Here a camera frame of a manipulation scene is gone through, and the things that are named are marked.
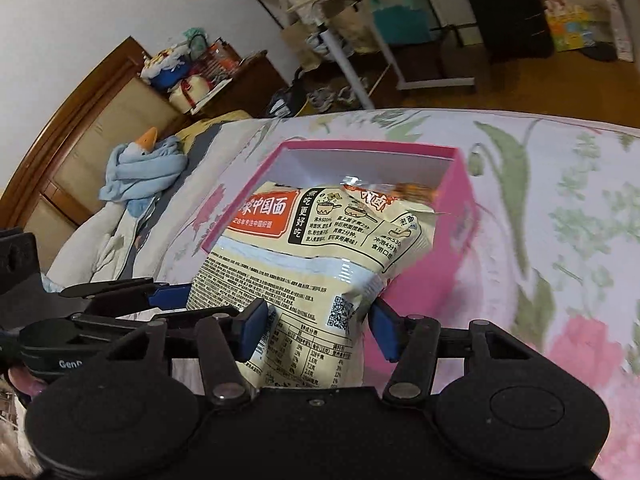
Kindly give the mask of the left hand painted nails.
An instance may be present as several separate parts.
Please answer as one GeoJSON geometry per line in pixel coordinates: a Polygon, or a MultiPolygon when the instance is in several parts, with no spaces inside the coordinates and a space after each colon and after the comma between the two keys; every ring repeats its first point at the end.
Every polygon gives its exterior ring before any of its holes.
{"type": "Polygon", "coordinates": [[[26,367],[11,367],[8,370],[8,376],[13,387],[30,398],[38,396],[47,388],[47,384],[41,379],[32,376],[26,367]]]}

